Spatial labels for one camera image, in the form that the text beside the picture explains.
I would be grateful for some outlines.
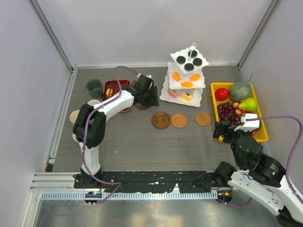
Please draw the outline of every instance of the pink cake slice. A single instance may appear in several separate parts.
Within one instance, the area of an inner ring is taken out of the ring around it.
[[[173,98],[177,98],[178,97],[178,92],[176,90],[173,89],[167,89],[167,92],[170,94],[170,96],[172,96]]]

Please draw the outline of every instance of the dark green cup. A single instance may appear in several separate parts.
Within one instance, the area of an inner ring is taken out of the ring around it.
[[[87,82],[86,88],[93,98],[101,98],[103,96],[103,87],[101,81],[98,79],[92,79]]]

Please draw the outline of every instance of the black cookie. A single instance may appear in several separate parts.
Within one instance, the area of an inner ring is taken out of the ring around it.
[[[198,55],[197,51],[192,51],[191,58],[195,58]]]
[[[202,65],[202,59],[201,58],[195,58],[193,60],[193,64],[196,65],[196,66]]]
[[[184,69],[186,71],[192,71],[194,69],[194,65],[192,63],[187,63],[185,64]]]
[[[179,63],[179,64],[184,64],[185,63],[185,57],[183,57],[183,56],[179,56],[179,57],[177,57],[177,62]]]

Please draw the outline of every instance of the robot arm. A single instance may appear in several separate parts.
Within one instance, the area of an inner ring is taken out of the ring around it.
[[[243,115],[243,125],[216,122],[213,137],[222,135],[223,142],[230,143],[236,165],[241,170],[248,169],[252,180],[226,162],[221,162],[217,167],[214,179],[221,185],[228,184],[246,193],[277,216],[279,221],[301,226],[303,204],[289,188],[283,166],[274,158],[264,155],[263,146],[252,138],[252,131],[259,127],[259,120],[246,121],[249,118],[257,116],[249,113]]]
[[[116,94],[100,104],[94,106],[84,104],[80,108],[79,115],[72,131],[76,135],[81,148],[83,147],[87,118],[94,109],[97,109],[93,114],[91,118],[92,122],[88,127],[84,153],[87,167],[93,175],[97,175],[101,172],[99,163],[99,144],[104,138],[106,122],[121,110],[131,107],[136,103],[140,103],[141,106],[159,106],[158,90],[153,84],[154,82],[151,78],[140,75],[138,80],[131,86],[123,88],[119,98],[117,98],[118,94]],[[82,164],[81,173],[84,174],[85,177],[90,178],[84,164]]]

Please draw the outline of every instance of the gray table surface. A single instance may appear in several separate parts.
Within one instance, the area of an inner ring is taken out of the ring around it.
[[[153,76],[160,95],[167,67],[135,68],[139,73]],[[191,107],[159,100],[159,107],[140,110],[132,106],[129,112],[118,113],[106,124],[104,140],[99,148],[99,160],[104,171],[163,171],[163,170],[215,170],[221,161],[235,165],[229,144],[213,139],[214,115],[210,97],[212,82],[240,81],[236,66],[208,66],[203,68],[206,88],[201,106]],[[136,80],[131,71],[119,69],[120,79]],[[85,88],[90,79],[102,84],[115,77],[114,69],[79,69],[73,87],[53,171],[79,171],[80,147],[72,139],[69,115],[91,100]],[[182,113],[187,125],[178,129],[173,125],[159,130],[151,118],[158,111],[170,116]],[[212,123],[202,127],[195,122],[198,112],[207,112]]]

